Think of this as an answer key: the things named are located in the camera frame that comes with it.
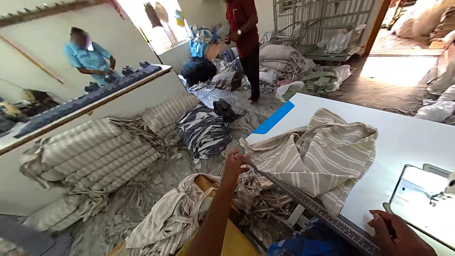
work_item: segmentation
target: red shirt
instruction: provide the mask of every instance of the red shirt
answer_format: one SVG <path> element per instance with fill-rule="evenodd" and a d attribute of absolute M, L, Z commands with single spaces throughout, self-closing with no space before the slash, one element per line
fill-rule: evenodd
<path fill-rule="evenodd" d="M 257 14 L 254 0 L 231 0 L 226 4 L 226 19 L 229 21 L 232 33 L 239 30 L 249 17 Z M 239 56 L 242 58 L 248 56 L 258 43 L 258 27 L 254 26 L 250 31 L 242 33 L 237 40 Z"/>

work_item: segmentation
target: door frame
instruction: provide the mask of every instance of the door frame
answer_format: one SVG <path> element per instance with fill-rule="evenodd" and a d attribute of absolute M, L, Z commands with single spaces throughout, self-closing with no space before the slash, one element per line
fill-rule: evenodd
<path fill-rule="evenodd" d="M 382 21 L 385 18 L 385 15 L 387 13 L 387 10 L 389 9 L 389 5 L 390 5 L 391 1 L 392 0 L 384 0 L 382 2 L 382 5 L 379 9 L 378 15 L 376 16 L 376 20 L 374 21 L 373 28 L 368 37 L 367 43 L 365 45 L 365 50 L 364 50 L 362 56 L 369 55 L 371 48 L 373 47 L 373 43 L 376 40 L 376 37 L 378 36 L 379 30 L 381 29 Z"/>

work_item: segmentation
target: white cutting table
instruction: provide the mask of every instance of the white cutting table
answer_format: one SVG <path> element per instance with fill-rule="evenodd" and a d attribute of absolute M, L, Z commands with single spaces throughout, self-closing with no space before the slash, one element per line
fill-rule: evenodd
<path fill-rule="evenodd" d="M 428 163 L 449 171 L 455 169 L 455 126 L 300 93 L 289 101 L 246 140 L 254 143 L 307 125 L 318 108 L 326 108 L 348 123 L 363 122 L 378 129 L 374 163 L 351 190 L 340 213 L 372 235 L 374 230 L 367 225 L 372 219 L 368 210 L 384 210 L 382 203 L 390 200 L 405 164 L 422 168 Z M 424 234 L 419 235 L 439 256 L 455 255 Z"/>

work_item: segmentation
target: light blue shirt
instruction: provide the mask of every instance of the light blue shirt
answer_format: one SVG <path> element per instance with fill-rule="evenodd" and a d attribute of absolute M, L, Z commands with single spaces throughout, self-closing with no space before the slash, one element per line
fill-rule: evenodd
<path fill-rule="evenodd" d="M 109 69 L 109 64 L 104 58 L 109 59 L 112 54 L 95 42 L 92 42 L 91 45 L 93 46 L 93 50 L 91 50 L 91 47 L 89 47 L 90 50 L 81 50 L 71 43 L 66 43 L 63 47 L 63 52 L 73 67 L 106 72 Z M 105 84 L 103 75 L 93 74 L 91 76 L 99 85 Z"/>

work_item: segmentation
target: hand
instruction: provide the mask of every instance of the hand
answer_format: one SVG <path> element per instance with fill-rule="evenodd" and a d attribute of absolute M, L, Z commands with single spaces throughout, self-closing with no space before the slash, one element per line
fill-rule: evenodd
<path fill-rule="evenodd" d="M 231 41 L 233 41 L 233 42 L 237 42 L 237 40 L 239 39 L 239 37 L 240 37 L 240 36 L 237 34 L 237 31 L 229 35 L 229 38 L 230 38 Z"/>
<path fill-rule="evenodd" d="M 237 155 L 238 149 L 232 151 L 227 160 L 226 167 L 224 168 L 223 179 L 220 188 L 235 189 L 238 183 L 238 176 L 250 170 L 249 167 L 242 168 L 241 166 L 247 164 L 245 155 Z"/>
<path fill-rule="evenodd" d="M 92 72 L 93 72 L 93 74 L 95 74 L 95 75 L 104 75 L 104 72 L 101 71 L 101 70 L 93 70 Z"/>
<path fill-rule="evenodd" d="M 437 256 L 434 249 L 419 237 L 397 215 L 381 210 L 370 210 L 373 219 L 368 222 L 387 256 Z"/>
<path fill-rule="evenodd" d="M 227 45 L 230 45 L 231 44 L 231 38 L 229 36 L 226 36 L 224 38 L 224 43 L 227 44 Z"/>

